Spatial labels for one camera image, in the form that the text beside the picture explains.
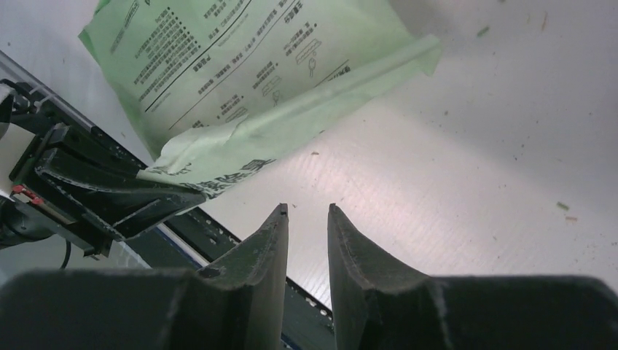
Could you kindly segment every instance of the small debris piece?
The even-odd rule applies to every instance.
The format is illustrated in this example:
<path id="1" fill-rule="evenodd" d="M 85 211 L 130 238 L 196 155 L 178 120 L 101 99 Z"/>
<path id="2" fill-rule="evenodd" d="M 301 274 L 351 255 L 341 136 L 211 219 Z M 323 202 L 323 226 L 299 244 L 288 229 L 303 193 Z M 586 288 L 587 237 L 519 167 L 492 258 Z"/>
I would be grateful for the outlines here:
<path id="1" fill-rule="evenodd" d="M 477 33 L 477 38 L 480 38 L 481 36 L 485 35 L 488 31 L 489 31 L 489 26 L 484 27 Z"/>
<path id="2" fill-rule="evenodd" d="M 541 31 L 545 31 L 545 27 L 547 27 L 547 11 L 545 11 L 545 18 L 543 18 L 543 24 L 541 25 Z"/>
<path id="3" fill-rule="evenodd" d="M 566 204 L 562 202 L 557 202 L 556 206 L 564 211 L 568 211 L 570 209 L 569 206 L 567 206 Z"/>

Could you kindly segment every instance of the printed diagram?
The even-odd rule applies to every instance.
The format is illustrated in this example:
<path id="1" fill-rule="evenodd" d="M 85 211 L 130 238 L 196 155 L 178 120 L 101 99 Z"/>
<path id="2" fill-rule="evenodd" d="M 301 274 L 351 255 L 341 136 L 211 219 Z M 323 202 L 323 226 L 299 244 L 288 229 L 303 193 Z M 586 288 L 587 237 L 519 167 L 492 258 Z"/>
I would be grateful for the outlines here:
<path id="1" fill-rule="evenodd" d="M 269 82 L 266 83 L 266 85 L 264 85 L 264 87 L 262 88 L 262 96 L 266 96 L 268 95 L 271 91 L 275 90 L 275 88 L 277 87 L 277 85 L 279 85 L 279 83 L 281 82 L 281 78 L 276 75 L 274 78 L 272 78 Z"/>
<path id="2" fill-rule="evenodd" d="M 281 97 L 281 94 L 279 93 L 279 90 L 273 93 L 273 101 L 275 102 L 275 106 L 277 106 L 277 104 L 279 103 L 280 97 Z"/>
<path id="3" fill-rule="evenodd" d="M 315 58 L 309 58 L 309 77 L 313 78 L 313 70 L 316 69 L 316 59 Z"/>
<path id="4" fill-rule="evenodd" d="M 296 64 L 301 64 L 303 62 L 305 62 L 305 60 L 311 56 L 312 54 L 314 54 L 316 52 L 316 49 L 318 47 L 320 47 L 320 45 L 322 45 L 322 42 L 314 39 L 311 40 L 309 42 L 309 44 L 307 44 L 307 46 L 305 46 L 305 48 L 303 48 L 298 55 L 296 55 Z"/>

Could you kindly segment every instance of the table surface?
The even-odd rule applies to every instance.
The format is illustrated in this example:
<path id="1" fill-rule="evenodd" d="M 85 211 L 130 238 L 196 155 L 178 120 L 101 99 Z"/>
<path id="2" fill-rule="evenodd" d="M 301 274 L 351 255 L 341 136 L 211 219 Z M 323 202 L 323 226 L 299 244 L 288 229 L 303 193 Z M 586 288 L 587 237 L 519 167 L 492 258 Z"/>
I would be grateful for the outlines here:
<path id="1" fill-rule="evenodd" d="M 77 38 L 96 3 L 3 1 L 0 50 L 147 159 Z M 436 74 L 203 208 L 244 238 L 289 203 L 288 275 L 327 305 L 333 202 L 425 273 L 587 274 L 618 290 L 615 0 L 391 3 L 411 32 L 442 39 Z"/>

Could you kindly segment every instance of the debris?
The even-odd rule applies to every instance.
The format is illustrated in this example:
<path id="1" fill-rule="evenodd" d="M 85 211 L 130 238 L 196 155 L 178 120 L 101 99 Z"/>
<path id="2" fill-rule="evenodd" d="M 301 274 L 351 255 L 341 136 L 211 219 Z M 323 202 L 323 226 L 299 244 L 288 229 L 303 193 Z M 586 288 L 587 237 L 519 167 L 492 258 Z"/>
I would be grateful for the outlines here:
<path id="1" fill-rule="evenodd" d="M 477 38 L 480 38 L 481 36 L 485 35 L 488 31 L 489 31 L 489 26 L 484 27 L 477 33 Z"/>
<path id="2" fill-rule="evenodd" d="M 547 11 L 545 11 L 545 18 L 543 18 L 543 24 L 541 25 L 541 31 L 545 31 L 545 27 L 547 27 Z"/>
<path id="3" fill-rule="evenodd" d="M 566 204 L 562 202 L 557 202 L 556 206 L 564 211 L 568 211 L 570 209 L 569 206 L 567 206 Z"/>

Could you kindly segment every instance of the white table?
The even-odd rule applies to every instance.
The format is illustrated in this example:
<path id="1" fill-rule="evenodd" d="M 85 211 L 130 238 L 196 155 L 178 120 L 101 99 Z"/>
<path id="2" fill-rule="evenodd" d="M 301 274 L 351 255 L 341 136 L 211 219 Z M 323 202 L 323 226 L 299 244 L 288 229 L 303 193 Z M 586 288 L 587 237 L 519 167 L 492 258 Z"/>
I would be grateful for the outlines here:
<path id="1" fill-rule="evenodd" d="M 77 39 L 96 2 L 3 1 L 0 48 L 146 159 Z M 443 40 L 435 76 L 374 100 L 203 208 L 244 238 L 289 203 L 288 275 L 327 305 L 331 202 L 425 273 L 576 273 L 618 290 L 615 0 L 394 6 L 413 33 Z"/>

